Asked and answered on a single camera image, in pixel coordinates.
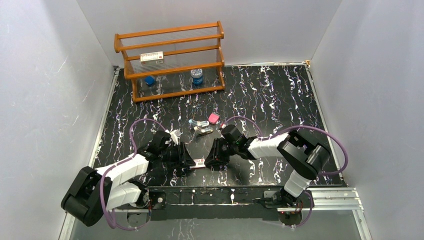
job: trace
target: black marble surface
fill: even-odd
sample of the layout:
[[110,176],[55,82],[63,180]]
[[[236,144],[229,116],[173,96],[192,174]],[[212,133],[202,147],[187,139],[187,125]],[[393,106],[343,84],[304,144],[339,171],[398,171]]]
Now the black marble surface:
[[[315,96],[303,65],[290,66],[234,66],[224,67],[225,91],[192,94],[183,97],[132,102],[131,82],[124,79],[121,70],[108,110],[101,142],[94,167],[103,167],[126,158],[133,153],[129,139],[131,124],[141,118],[152,118],[172,131],[180,129],[181,140],[193,159],[205,158],[211,150],[213,139],[220,136],[221,122],[232,116],[245,116],[254,120],[269,136],[289,126],[308,125],[323,129],[323,123]],[[190,74],[169,74],[161,77],[160,84],[186,83]],[[195,134],[189,119],[205,121],[212,113],[220,115],[220,122],[213,126],[214,132],[205,136]],[[245,135],[255,135],[251,123],[237,119],[233,122]],[[137,147],[152,139],[159,126],[140,122],[135,128]],[[318,138],[327,141],[319,133]],[[283,185],[292,167],[282,157],[263,157],[244,160],[230,157],[227,166],[220,169],[201,168],[180,174],[164,164],[140,176],[139,180],[149,186],[246,186]],[[324,168],[336,170],[333,159]],[[316,185],[341,185],[338,175],[320,177]]]

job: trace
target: label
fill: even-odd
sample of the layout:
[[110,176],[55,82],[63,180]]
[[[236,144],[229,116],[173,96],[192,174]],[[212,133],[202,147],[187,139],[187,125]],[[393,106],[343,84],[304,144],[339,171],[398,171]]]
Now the label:
[[191,166],[190,169],[206,168],[204,158],[194,159],[194,162],[196,163],[196,165]]

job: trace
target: wooden shelf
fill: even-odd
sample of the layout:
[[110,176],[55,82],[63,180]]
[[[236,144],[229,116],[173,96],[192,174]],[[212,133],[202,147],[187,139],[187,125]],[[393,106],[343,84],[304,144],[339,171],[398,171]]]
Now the wooden shelf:
[[[200,25],[115,34],[114,49],[117,53],[122,53],[125,64],[124,76],[127,80],[132,81],[133,100],[135,102],[140,102],[225,89],[224,78],[221,74],[222,67],[225,65],[224,56],[221,50],[221,39],[223,38],[224,30],[221,22],[218,21]],[[128,51],[130,50],[213,39],[216,39],[215,45],[164,51],[163,64],[142,66],[140,63],[140,55],[128,56]],[[142,89],[138,84],[138,79],[140,78],[181,73],[192,69],[205,70],[209,68],[216,68],[220,86],[138,97],[138,89]]]

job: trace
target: pink eraser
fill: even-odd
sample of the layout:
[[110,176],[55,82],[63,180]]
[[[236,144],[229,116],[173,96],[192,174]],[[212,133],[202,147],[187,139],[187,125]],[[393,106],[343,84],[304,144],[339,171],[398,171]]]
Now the pink eraser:
[[220,119],[220,116],[217,113],[212,113],[209,116],[209,119],[208,120],[209,120],[209,123],[216,124],[218,122],[218,119]]

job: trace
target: purple cable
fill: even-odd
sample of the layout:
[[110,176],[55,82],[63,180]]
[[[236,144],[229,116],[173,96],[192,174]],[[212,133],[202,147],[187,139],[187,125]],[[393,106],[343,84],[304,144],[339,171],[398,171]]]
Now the purple cable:
[[258,131],[258,133],[259,133],[259,137],[262,137],[262,136],[264,135],[264,134],[262,133],[261,129],[259,128],[259,126],[258,126],[258,125],[257,125],[254,121],[250,120],[249,118],[247,118],[247,117],[245,117],[245,116],[232,116],[232,117],[228,118],[228,120],[226,120],[226,121],[223,123],[223,125],[227,125],[227,123],[228,123],[230,120],[232,120],[232,119],[237,119],[237,118],[244,119],[244,120],[247,120],[247,121],[251,122],[251,123],[253,124],[253,126],[256,128],[256,130]]
[[326,132],[326,131],[324,131],[322,129],[319,129],[319,128],[316,128],[316,127],[313,127],[313,126],[304,126],[304,125],[290,126],[290,127],[286,128],[286,129],[283,129],[283,130],[277,132],[276,134],[274,134],[272,136],[263,137],[262,140],[273,139],[273,138],[275,138],[275,137],[277,137],[277,136],[279,136],[281,134],[288,133],[291,130],[295,130],[295,129],[309,129],[309,130],[314,130],[314,131],[320,132],[322,134],[325,134],[328,137],[330,137],[331,139],[333,139],[334,142],[337,143],[337,145],[340,147],[341,151],[343,152],[343,155],[344,155],[344,164],[343,164],[343,166],[339,170],[337,170],[337,171],[321,172],[321,173],[319,173],[320,176],[336,175],[336,174],[339,174],[339,173],[343,172],[346,169],[346,167],[348,166],[348,162],[349,162],[348,151],[343,146],[343,144],[333,134],[331,134],[329,132]]
[[[139,123],[141,121],[152,121],[155,124],[158,124],[164,131],[166,131],[165,127],[162,126],[162,124],[160,124],[158,121],[153,120],[153,119],[150,119],[150,118],[142,118],[142,119],[138,119],[138,120],[134,121],[132,123],[131,127],[129,128],[129,139],[131,140],[132,148],[134,149],[134,154],[132,156],[130,156],[129,158],[127,158],[127,159],[119,162],[117,165],[121,165],[123,163],[126,163],[126,162],[132,160],[136,156],[136,154],[137,154],[137,145],[136,145],[136,141],[134,140],[133,128],[134,128],[134,126],[137,123]],[[106,175],[112,169],[114,169],[115,167],[116,166],[113,165],[113,166],[109,167],[108,169],[106,169],[106,171],[104,172],[103,176],[101,176],[101,180],[100,180],[100,203],[101,203],[101,209],[103,210],[103,214],[104,214],[104,217],[106,218],[107,224],[112,229],[115,229],[116,227],[118,227],[118,228],[120,228],[122,230],[127,230],[127,231],[133,231],[133,230],[142,228],[142,227],[144,227],[144,225],[146,225],[149,222],[146,222],[146,223],[144,223],[144,224],[142,224],[140,226],[134,227],[134,228],[124,227],[124,226],[121,226],[121,225],[117,224],[117,220],[115,218],[115,210],[114,209],[112,209],[112,215],[111,215],[111,213],[108,210],[106,210],[105,193],[104,193],[105,178],[106,178]]]
[[302,225],[304,225],[306,223],[306,221],[311,217],[312,207],[314,206],[314,199],[312,198],[311,194],[309,194],[309,192],[307,192],[307,191],[305,191],[304,193],[309,197],[310,208],[309,208],[309,212],[307,213],[307,216],[306,216],[305,220],[303,220],[301,223],[295,225],[296,227],[300,227],[300,226],[302,226]]

